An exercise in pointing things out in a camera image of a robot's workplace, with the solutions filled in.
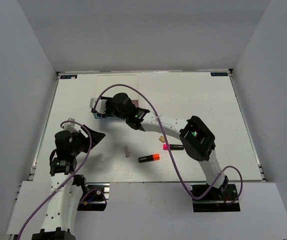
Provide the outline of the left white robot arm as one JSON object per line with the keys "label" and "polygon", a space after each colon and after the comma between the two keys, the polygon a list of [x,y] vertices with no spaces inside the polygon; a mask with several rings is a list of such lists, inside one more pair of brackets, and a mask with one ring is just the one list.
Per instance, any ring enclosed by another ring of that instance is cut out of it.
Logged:
{"label": "left white robot arm", "polygon": [[74,121],[65,122],[54,136],[55,150],[50,155],[50,195],[45,201],[46,214],[33,240],[74,240],[74,225],[81,200],[89,195],[86,178],[77,174],[77,156],[88,155],[106,135],[86,125],[80,130]]}

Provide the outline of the small tan eraser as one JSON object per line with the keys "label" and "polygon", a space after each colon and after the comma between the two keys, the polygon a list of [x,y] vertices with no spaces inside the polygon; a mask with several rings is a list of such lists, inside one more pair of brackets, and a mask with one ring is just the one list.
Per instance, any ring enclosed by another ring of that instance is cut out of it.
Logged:
{"label": "small tan eraser", "polygon": [[159,140],[160,140],[162,143],[165,143],[165,142],[166,142],[164,136],[160,136],[160,137],[159,137]]}

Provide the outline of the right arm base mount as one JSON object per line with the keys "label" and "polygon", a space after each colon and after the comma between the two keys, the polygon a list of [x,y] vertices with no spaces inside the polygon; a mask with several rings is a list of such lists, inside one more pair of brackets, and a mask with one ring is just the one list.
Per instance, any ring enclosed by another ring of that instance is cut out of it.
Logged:
{"label": "right arm base mount", "polygon": [[229,183],[223,195],[216,198],[208,192],[207,195],[200,200],[192,200],[192,208],[194,213],[226,213],[240,212],[239,201],[235,184]]}

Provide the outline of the pink cap highlighter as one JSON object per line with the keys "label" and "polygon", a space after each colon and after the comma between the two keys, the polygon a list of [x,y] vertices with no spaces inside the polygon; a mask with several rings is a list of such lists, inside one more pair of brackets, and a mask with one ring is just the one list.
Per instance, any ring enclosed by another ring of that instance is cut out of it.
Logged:
{"label": "pink cap highlighter", "polygon": [[170,144],[169,146],[163,144],[163,150],[182,151],[184,150],[184,146],[181,144]]}

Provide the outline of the grey eraser stick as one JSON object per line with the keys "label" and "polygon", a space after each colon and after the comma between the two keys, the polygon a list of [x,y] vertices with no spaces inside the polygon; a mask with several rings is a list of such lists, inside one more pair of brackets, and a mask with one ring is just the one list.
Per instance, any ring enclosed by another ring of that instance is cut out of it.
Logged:
{"label": "grey eraser stick", "polygon": [[125,157],[129,158],[130,157],[129,148],[127,146],[124,146],[123,150],[124,150]]}

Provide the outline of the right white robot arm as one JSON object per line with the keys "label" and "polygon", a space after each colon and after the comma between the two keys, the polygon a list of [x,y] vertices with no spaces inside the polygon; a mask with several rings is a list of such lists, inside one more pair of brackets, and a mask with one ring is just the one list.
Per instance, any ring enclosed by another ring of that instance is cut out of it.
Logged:
{"label": "right white robot arm", "polygon": [[228,177],[222,172],[215,152],[215,136],[197,116],[188,120],[157,115],[140,108],[124,92],[101,97],[95,109],[102,118],[122,119],[134,130],[165,134],[181,141],[186,154],[196,160],[206,177],[209,191],[204,199],[222,199],[228,192]]}

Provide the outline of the small blue drawer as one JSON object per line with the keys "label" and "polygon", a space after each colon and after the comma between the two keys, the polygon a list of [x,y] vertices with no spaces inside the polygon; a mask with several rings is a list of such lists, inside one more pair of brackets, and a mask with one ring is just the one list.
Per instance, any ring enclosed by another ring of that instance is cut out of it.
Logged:
{"label": "small blue drawer", "polygon": [[108,116],[107,116],[106,114],[104,114],[104,113],[99,113],[99,112],[97,112],[96,110],[92,110],[91,112],[92,112],[93,117],[94,117],[95,119],[106,119],[106,118],[108,118]]}

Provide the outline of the orange cap highlighter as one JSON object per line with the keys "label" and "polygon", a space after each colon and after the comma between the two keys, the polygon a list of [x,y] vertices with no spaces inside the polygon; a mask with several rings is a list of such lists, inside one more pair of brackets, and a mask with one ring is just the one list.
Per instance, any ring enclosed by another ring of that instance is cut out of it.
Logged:
{"label": "orange cap highlighter", "polygon": [[147,162],[153,162],[153,161],[158,161],[160,160],[160,155],[157,154],[151,154],[151,155],[147,155],[147,156],[142,156],[138,158],[138,162],[139,163],[147,163]]}

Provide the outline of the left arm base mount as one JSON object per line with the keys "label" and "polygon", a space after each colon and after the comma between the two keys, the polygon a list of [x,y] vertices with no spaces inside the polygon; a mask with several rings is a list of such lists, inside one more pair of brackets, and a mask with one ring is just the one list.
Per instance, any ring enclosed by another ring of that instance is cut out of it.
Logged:
{"label": "left arm base mount", "polygon": [[88,183],[77,210],[79,212],[103,212],[109,200],[110,183]]}

